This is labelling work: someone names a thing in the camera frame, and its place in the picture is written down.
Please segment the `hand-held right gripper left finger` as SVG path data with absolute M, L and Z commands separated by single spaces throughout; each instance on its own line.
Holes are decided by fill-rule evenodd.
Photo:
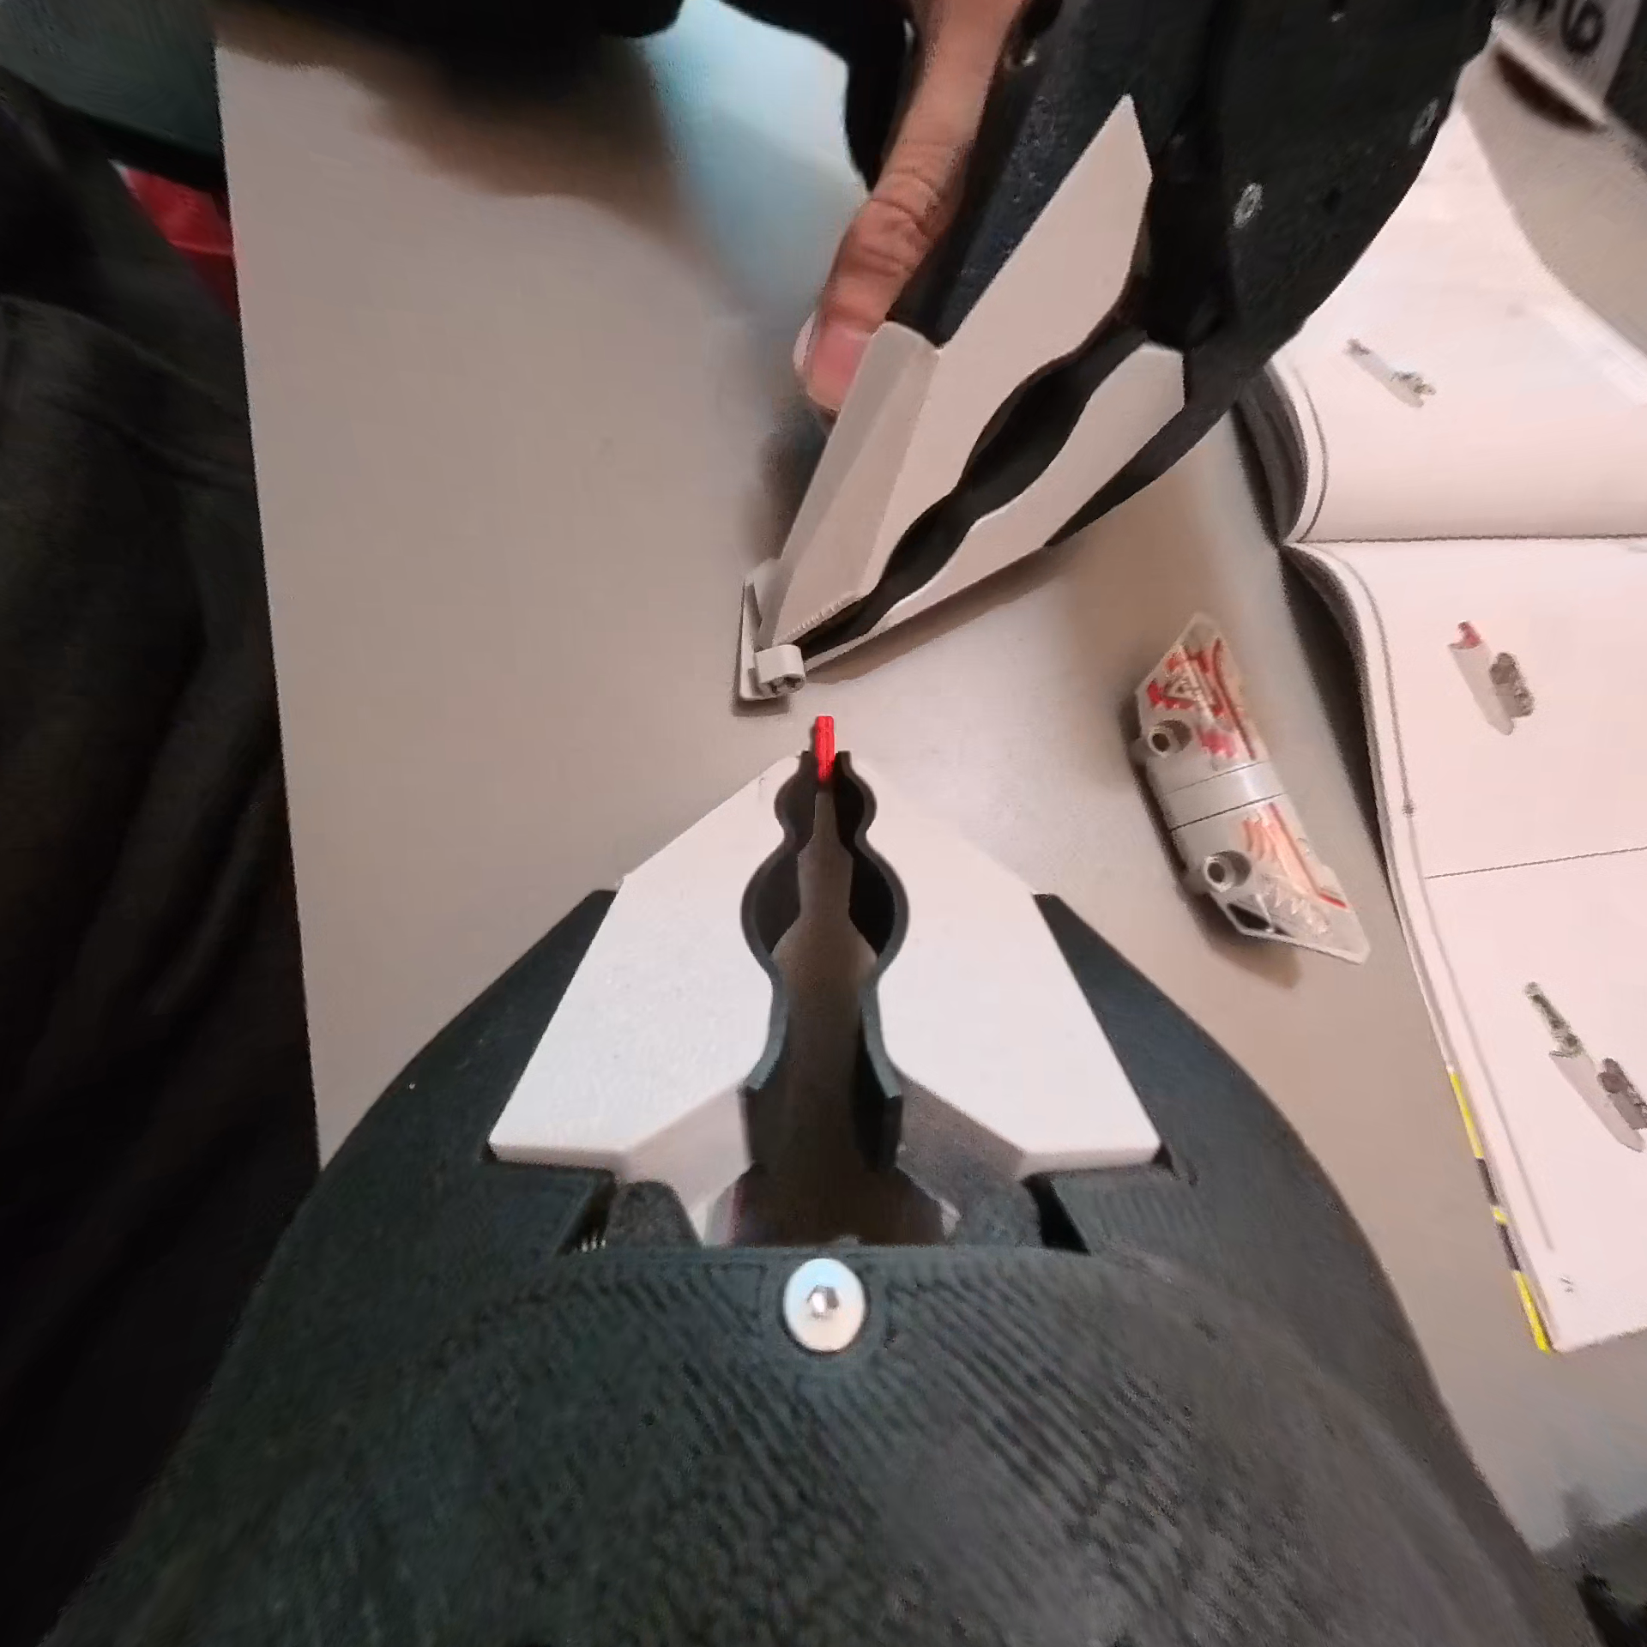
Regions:
M 782 790 L 813 778 L 774 762 L 621 879 L 490 1130 L 499 1162 L 664 1185 L 700 1238 L 731 1238 L 774 1003 L 744 898 L 786 850 Z

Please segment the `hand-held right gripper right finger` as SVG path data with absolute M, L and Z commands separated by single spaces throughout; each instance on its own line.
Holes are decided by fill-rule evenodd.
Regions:
M 852 1100 L 870 1167 L 912 1185 L 948 1238 L 1029 1183 L 1154 1164 L 1161 1136 L 1034 891 L 849 752 L 834 826 L 873 956 Z

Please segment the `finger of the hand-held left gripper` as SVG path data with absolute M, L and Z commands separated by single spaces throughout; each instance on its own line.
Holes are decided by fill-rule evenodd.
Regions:
M 1139 114 L 1123 93 L 950 340 L 894 320 L 876 328 L 780 555 L 749 577 L 753 649 L 798 649 L 875 593 L 1010 395 L 1111 315 L 1149 186 Z
M 1151 340 L 1101 340 L 1046 373 L 801 658 L 828 661 L 1038 555 L 1182 411 L 1184 359 Z

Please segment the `small grey toy connector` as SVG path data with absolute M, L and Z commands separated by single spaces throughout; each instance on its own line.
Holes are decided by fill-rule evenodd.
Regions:
M 777 570 L 777 560 L 763 562 L 751 569 L 743 584 L 734 670 L 736 702 L 741 708 L 779 702 L 801 690 L 808 680 L 801 649 L 760 641 Z

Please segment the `grey desk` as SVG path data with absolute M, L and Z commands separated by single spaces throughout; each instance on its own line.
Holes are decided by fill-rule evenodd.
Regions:
M 840 75 L 715 4 L 545 100 L 223 8 L 216 76 L 319 1152 L 588 891 L 834 714 L 1240 1061 L 1336 1181 L 1528 1543 L 1643 1512 L 1643 1341 L 1534 1349 L 1391 907 L 1348 648 L 1237 431 L 806 708 L 731 706 L 736 598 L 818 428 L 791 349 L 846 219 Z M 1360 967 L 1168 869 L 1122 713 L 1225 625 Z

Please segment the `person's left hand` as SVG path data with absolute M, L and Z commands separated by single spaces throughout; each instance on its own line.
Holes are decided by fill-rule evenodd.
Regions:
M 794 344 L 794 375 L 837 416 L 868 346 L 950 229 L 990 95 L 1057 4 L 844 4 L 846 135 L 866 200 Z

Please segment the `grey printed toy piece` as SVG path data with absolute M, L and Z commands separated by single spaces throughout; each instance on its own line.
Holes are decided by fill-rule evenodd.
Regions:
M 1134 711 L 1130 754 L 1185 891 L 1244 937 L 1364 965 L 1362 922 L 1307 836 L 1214 620 L 1187 622 L 1135 690 Z

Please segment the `open instruction booklet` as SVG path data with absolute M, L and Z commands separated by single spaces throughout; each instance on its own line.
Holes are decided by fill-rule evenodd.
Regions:
M 1643 1334 L 1643 354 L 1456 104 L 1240 416 L 1357 660 L 1391 896 L 1534 1337 Z

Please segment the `person's dark clothing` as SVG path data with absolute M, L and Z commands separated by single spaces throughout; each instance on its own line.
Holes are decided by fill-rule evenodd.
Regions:
M 1 1627 L 46 1637 L 319 1171 L 237 322 L 1 99 Z

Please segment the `red object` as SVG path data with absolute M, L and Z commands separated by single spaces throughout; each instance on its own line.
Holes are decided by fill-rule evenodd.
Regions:
M 195 188 L 116 164 L 128 195 L 219 306 L 240 320 L 237 243 L 226 188 Z

